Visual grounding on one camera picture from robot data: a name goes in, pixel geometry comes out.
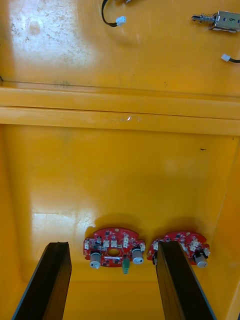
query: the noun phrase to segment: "horizontal ledge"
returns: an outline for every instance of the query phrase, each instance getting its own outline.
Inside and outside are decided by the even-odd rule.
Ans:
[[[240,121],[189,116],[0,107],[0,123],[50,127],[240,136]]]
[[[1,106],[240,120],[240,98],[136,89],[2,82]]]

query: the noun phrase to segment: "green connector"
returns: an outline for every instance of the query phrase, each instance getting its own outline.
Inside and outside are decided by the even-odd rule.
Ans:
[[[129,259],[123,259],[122,271],[123,271],[124,275],[127,275],[129,273],[129,266],[130,266],[130,260]]]

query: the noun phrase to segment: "yellow surface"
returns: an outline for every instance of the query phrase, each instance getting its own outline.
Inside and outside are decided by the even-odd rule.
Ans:
[[[190,18],[240,4],[110,1],[109,21],[127,16],[110,28],[101,3],[0,3],[0,319],[51,241],[70,244],[65,320],[164,319],[150,261],[125,276],[84,259],[86,236],[119,226],[147,247],[169,231],[206,236],[208,267],[194,271],[217,319],[237,320],[239,66],[220,57],[238,58],[240,38]]]

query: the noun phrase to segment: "red circuit board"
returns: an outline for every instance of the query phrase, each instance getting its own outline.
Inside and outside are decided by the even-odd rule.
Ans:
[[[147,260],[153,260],[155,252],[158,251],[158,242],[177,241],[181,244],[191,265],[196,265],[193,255],[196,251],[205,251],[207,256],[210,254],[209,245],[205,243],[207,239],[196,232],[177,231],[166,234],[163,238],[154,240],[148,250]]]
[[[93,234],[93,238],[86,238],[83,244],[83,254],[86,260],[90,260],[93,252],[101,253],[101,266],[116,268],[121,267],[123,259],[133,261],[132,249],[140,248],[145,251],[145,242],[138,240],[139,234],[124,228],[111,227],[101,229]],[[119,251],[112,256],[110,250]]]

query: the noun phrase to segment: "circuit board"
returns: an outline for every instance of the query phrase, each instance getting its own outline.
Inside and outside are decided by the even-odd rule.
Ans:
[[[159,241],[161,242],[169,242],[169,241],[177,241],[181,244],[187,258],[191,265],[196,265],[193,255],[195,252],[204,251],[206,256],[209,256],[209,245],[205,243],[207,239],[195,232],[190,231],[177,231],[166,234],[163,238],[158,238],[154,240],[148,250],[147,260],[153,260],[154,254],[158,251]]]
[[[139,234],[125,228],[111,227],[96,231],[93,238],[84,240],[83,254],[90,260],[93,252],[101,254],[101,266],[121,267],[124,259],[133,261],[132,250],[139,248],[145,251],[145,242],[138,240]]]

